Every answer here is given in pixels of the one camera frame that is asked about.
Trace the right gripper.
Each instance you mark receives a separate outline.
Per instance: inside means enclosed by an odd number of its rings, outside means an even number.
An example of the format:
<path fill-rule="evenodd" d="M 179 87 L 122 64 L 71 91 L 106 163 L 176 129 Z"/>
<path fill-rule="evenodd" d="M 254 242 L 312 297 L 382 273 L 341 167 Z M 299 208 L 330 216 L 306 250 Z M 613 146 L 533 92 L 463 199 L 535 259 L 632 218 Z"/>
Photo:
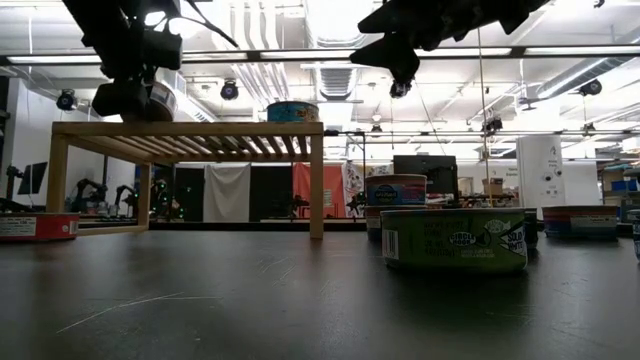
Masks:
<path fill-rule="evenodd" d="M 389 0 L 358 23 L 364 34 L 400 32 L 428 36 L 431 42 L 453 38 L 456 42 L 483 26 L 499 23 L 506 35 L 513 33 L 548 0 Z M 397 83 L 410 83 L 420 60 L 409 40 L 400 34 L 385 35 L 349 56 L 353 64 L 387 69 Z"/>

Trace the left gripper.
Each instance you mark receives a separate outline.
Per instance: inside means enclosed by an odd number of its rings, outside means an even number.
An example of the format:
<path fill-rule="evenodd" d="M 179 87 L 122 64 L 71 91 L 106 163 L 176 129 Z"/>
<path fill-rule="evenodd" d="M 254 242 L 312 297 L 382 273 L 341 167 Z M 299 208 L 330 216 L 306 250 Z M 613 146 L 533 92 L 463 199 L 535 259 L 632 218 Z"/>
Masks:
<path fill-rule="evenodd" d="M 178 70 L 182 38 L 156 31 L 146 16 L 162 12 L 166 20 L 181 15 L 178 0 L 63 0 L 80 27 L 84 46 L 95 51 L 103 74 L 116 82 L 98 87 L 92 107 L 102 117 L 118 115 L 124 123 L 145 122 L 149 79 L 158 68 Z"/>

